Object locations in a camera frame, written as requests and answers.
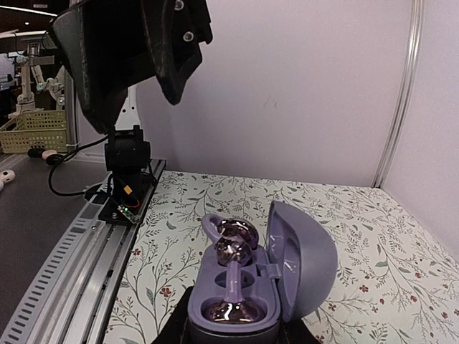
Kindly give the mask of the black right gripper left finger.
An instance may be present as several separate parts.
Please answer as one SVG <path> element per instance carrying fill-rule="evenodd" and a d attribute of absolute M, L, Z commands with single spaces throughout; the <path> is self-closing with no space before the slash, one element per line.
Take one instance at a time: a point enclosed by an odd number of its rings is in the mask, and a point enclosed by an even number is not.
<path fill-rule="evenodd" d="M 181 299 L 163 329 L 152 344 L 191 344 L 192 339 L 188 330 L 188 302 L 194 288 L 187 287 Z"/>

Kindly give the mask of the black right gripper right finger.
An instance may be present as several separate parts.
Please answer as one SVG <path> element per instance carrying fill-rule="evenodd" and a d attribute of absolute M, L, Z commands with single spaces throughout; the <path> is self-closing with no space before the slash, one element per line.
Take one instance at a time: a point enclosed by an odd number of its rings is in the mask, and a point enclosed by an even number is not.
<path fill-rule="evenodd" d="M 301 319 L 298 319 L 291 322 L 280 321 L 279 343 L 319 344 L 321 341 L 313 335 Z"/>

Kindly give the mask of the purple earbud charging case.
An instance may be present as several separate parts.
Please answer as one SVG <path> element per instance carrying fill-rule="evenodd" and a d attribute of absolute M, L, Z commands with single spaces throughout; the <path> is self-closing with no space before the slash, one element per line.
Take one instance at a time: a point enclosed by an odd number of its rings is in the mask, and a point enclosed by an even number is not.
<path fill-rule="evenodd" d="M 241 266 L 242 295 L 260 314 L 246 324 L 212 322 L 204 311 L 223 299 L 227 266 L 218 264 L 214 244 L 204 251 L 188 302 L 193 343 L 275 343 L 280 321 L 289 323 L 315 312 L 328 297 L 338 266 L 336 245 L 328 232 L 300 209 L 272 201 L 266 244 Z"/>

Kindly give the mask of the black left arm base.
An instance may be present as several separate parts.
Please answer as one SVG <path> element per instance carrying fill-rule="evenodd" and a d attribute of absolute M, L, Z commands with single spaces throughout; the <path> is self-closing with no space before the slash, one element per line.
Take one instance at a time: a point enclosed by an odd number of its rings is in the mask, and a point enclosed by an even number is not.
<path fill-rule="evenodd" d="M 91 198 L 102 206 L 98 218 L 112 225 L 140 224 L 166 161 L 151 157 L 151 145 L 139 125 L 110 133 L 104 149 L 109 176 Z"/>

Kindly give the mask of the purple earbud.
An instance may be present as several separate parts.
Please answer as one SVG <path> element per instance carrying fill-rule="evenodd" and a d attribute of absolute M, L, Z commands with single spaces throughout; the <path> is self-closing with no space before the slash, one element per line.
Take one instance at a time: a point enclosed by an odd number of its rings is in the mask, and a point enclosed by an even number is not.
<path fill-rule="evenodd" d="M 242 273 L 240 263 L 233 261 L 227 266 L 225 294 L 204 311 L 204 318 L 214 323 L 254 323 L 259 310 L 242 295 Z"/>
<path fill-rule="evenodd" d="M 242 266 L 251 263 L 259 234 L 249 221 L 207 214 L 202 218 L 202 229 L 214 244 L 218 264 L 226 267 L 230 262 Z"/>

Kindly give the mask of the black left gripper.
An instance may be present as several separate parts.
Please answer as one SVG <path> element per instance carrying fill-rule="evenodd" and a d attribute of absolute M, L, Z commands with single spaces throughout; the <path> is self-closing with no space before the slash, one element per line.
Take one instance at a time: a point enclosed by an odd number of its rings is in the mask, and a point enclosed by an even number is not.
<path fill-rule="evenodd" d="M 49 35 L 75 83 L 86 120 L 99 134 L 118 120 L 128 88 L 151 77 L 171 105 L 212 39 L 207 3 L 79 1 L 55 17 Z"/>

